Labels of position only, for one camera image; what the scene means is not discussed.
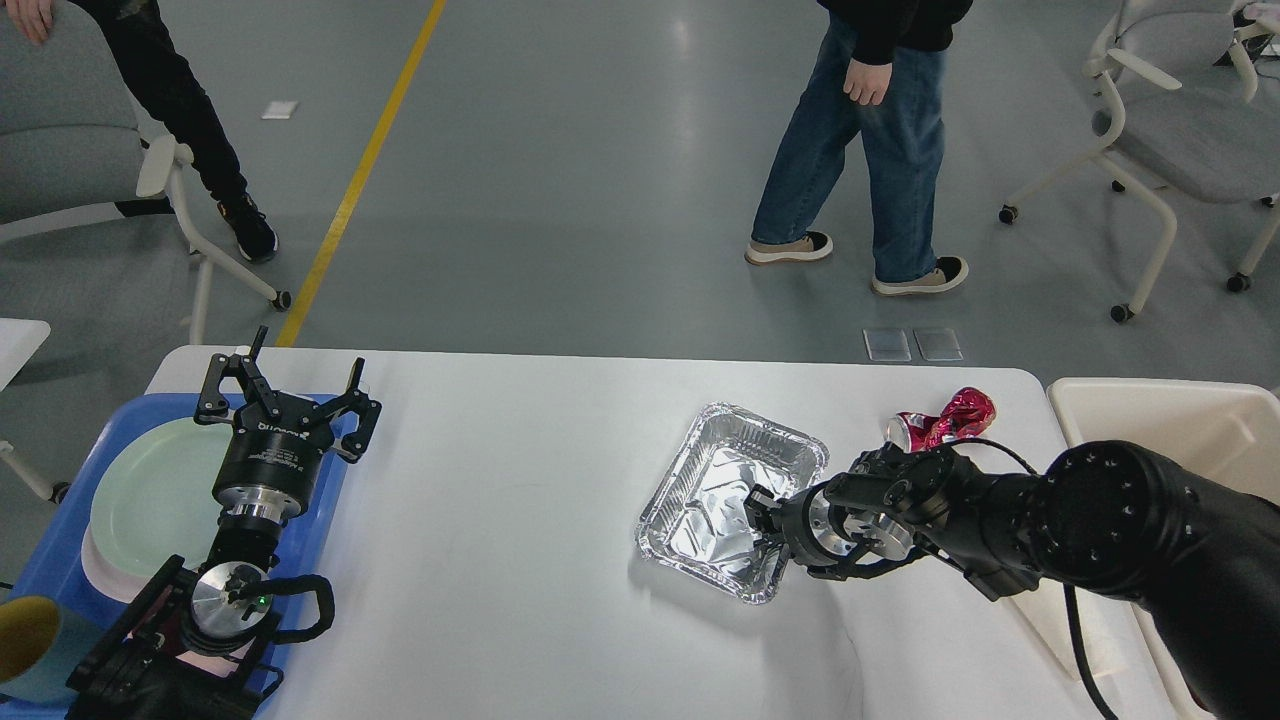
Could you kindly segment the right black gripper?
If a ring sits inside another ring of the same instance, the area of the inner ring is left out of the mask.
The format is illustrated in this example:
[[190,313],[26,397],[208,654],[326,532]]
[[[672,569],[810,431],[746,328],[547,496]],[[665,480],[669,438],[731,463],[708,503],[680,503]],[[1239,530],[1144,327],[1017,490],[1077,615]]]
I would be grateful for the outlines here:
[[808,488],[780,498],[764,486],[754,486],[744,500],[748,524],[759,536],[783,536],[791,559],[810,577],[845,582],[851,541],[838,529],[844,515],[832,515],[824,488]]

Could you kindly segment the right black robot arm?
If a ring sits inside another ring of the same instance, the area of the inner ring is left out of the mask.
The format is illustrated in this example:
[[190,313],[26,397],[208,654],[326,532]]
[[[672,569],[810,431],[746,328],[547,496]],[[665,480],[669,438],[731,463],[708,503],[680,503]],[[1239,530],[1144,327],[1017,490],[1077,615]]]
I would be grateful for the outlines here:
[[946,443],[861,454],[845,473],[744,503],[763,544],[813,577],[870,579],[924,555],[988,600],[1062,584],[1147,611],[1185,684],[1220,719],[1277,716],[1277,505],[1125,441],[1066,450],[1043,474],[983,473]]

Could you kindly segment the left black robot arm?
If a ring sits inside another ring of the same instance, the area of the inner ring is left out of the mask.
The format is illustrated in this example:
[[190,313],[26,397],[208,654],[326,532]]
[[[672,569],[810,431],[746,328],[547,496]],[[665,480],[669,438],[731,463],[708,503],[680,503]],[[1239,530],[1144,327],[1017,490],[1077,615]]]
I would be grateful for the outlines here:
[[284,679],[268,651],[332,628],[332,583],[274,577],[276,550],[310,510],[325,456],[355,464],[369,450],[381,405],[360,386],[362,357],[328,401],[273,388],[259,366],[265,336],[212,355],[195,406],[195,423],[230,427],[207,557],[195,570],[178,555],[160,566],[70,671],[68,717],[251,719]]

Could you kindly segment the jeans person's hand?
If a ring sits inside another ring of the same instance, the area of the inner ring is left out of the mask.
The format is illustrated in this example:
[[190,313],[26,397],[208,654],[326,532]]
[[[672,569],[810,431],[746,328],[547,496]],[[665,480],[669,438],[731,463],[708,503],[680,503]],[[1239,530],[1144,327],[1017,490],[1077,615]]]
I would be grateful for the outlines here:
[[844,94],[860,106],[879,106],[890,90],[893,64],[867,64],[852,59],[844,78]]

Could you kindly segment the standing person's right hand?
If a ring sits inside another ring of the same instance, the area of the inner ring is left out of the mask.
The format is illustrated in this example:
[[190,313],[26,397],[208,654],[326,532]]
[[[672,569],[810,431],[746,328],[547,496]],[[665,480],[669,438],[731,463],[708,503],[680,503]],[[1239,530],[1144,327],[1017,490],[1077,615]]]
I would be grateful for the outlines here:
[[44,45],[55,26],[54,1],[51,0],[10,0],[1,1],[17,31],[35,46]]

